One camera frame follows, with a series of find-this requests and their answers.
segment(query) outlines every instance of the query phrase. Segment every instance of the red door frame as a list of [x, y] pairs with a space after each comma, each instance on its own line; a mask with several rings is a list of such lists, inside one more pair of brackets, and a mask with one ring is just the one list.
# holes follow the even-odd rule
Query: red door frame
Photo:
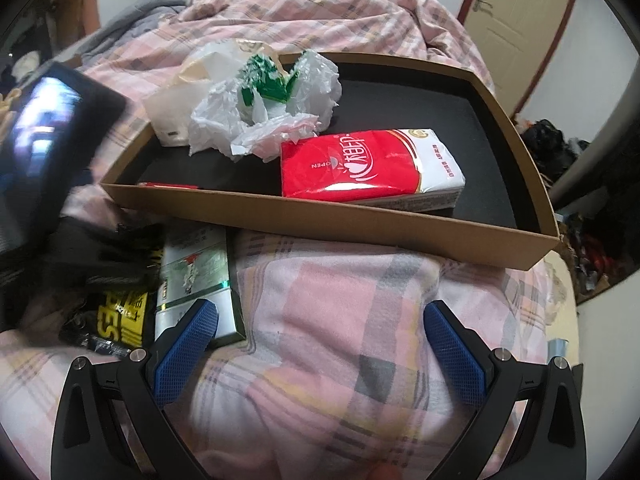
[[[458, 21], [463, 25], [465, 24], [466, 17], [468, 16], [469, 11], [471, 10], [471, 5], [473, 5], [474, 1], [475, 0], [463, 0], [462, 2], [462, 6], [460, 7], [460, 12], [458, 13]], [[566, 9], [564, 10], [564, 15], [562, 16], [562, 20], [560, 21], [558, 30], [556, 30], [556, 34], [551, 42], [551, 45], [549, 45], [549, 48], [546, 51], [546, 55], [542, 60], [542, 63], [540, 63], [540, 66], [538, 67], [537, 72], [531, 79], [531, 83], [529, 84], [529, 87], [527, 88], [526, 92], [524, 92], [522, 99], [520, 99], [520, 101], [518, 102], [518, 105], [513, 111], [514, 116], [522, 111], [524, 105], [527, 103], [527, 101], [531, 97], [531, 94], [533, 93], [536, 86], [540, 82], [540, 79], [542, 79], [542, 75], [545, 73], [546, 67], [548, 66], [549, 62], [551, 62], [551, 58], [556, 52], [556, 49], [558, 48], [558, 44], [562, 39], [562, 35], [566, 30], [567, 23], [569, 22], [571, 13], [574, 10], [574, 5], [575, 5], [575, 0], [567, 0]]]

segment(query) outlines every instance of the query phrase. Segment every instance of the beige door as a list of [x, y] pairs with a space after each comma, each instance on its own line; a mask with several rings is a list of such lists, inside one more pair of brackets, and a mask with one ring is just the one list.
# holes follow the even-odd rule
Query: beige door
[[568, 0], [475, 0], [465, 21], [511, 115], [558, 31]]

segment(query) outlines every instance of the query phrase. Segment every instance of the blue textured pad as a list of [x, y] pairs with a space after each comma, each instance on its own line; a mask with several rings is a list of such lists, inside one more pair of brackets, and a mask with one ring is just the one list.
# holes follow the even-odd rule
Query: blue textured pad
[[424, 308], [424, 331], [462, 402], [481, 406], [486, 397], [484, 372], [434, 303]]
[[154, 375], [154, 397], [158, 406], [174, 402], [186, 384], [205, 348], [216, 335], [218, 310], [208, 300], [200, 307]]

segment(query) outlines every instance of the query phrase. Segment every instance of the door handle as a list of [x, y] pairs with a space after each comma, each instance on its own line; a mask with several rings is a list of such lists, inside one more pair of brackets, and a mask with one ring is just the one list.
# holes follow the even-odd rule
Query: door handle
[[476, 2], [474, 3], [474, 12], [478, 12], [478, 10], [480, 10], [480, 6], [486, 5], [487, 7], [493, 9], [494, 6], [492, 4], [490, 4], [489, 2], [486, 2], [484, 0], [476, 0]]

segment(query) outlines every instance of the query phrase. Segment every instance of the plaid blanket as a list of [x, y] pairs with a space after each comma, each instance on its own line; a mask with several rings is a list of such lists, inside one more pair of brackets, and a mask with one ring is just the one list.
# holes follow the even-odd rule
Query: plaid blanket
[[[132, 99], [97, 153], [96, 179], [144, 126], [140, 99], [194, 48], [234, 37], [283, 52], [436, 60], [473, 70], [492, 87], [468, 35], [435, 0], [195, 0], [86, 69]], [[107, 225], [122, 213], [97, 186], [76, 190], [66, 212]], [[379, 461], [424, 478], [470, 416], [426, 343], [421, 309], [430, 300], [445, 300], [490, 347], [545, 361], [550, 284], [541, 264], [521, 272], [252, 232], [241, 234], [236, 259], [248, 345], [205, 355], [166, 408], [219, 478], [363, 478]], [[0, 423], [43, 479], [66, 372], [86, 355], [54, 344], [77, 299], [46, 295], [30, 305], [21, 332], [0, 334]], [[486, 474], [497, 470], [521, 415], [517, 406]]]

